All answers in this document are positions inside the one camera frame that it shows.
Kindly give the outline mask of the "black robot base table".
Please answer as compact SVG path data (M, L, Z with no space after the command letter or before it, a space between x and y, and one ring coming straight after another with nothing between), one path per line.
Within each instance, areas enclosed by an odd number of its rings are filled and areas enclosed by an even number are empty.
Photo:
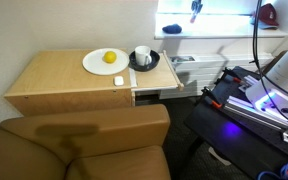
M249 73L239 66L226 70L213 90L203 92L184 124L197 135L194 147L207 142L250 177L275 180L288 166L288 143L282 140L282 132L224 108L231 95L246 98L238 83L227 78L242 78Z

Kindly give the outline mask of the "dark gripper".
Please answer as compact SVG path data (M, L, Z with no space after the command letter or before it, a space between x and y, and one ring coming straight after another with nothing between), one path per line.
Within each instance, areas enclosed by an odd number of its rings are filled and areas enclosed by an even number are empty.
M193 13L199 13L203 7L202 0L193 0L191 10Z

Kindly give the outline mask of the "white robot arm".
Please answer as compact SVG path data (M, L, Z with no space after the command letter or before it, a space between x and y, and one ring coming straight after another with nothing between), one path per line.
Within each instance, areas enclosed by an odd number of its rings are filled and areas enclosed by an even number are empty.
M251 103L250 108L255 112L261 116L270 116L273 119L288 122L288 51L267 73L261 71L257 55L258 29L264 26L278 26L274 7L271 4L261 5L261 3L262 0L258 0L251 19L254 25L253 63L259 70L260 79L255 80L253 84L246 84L229 69L225 70L224 79L246 86L245 95Z

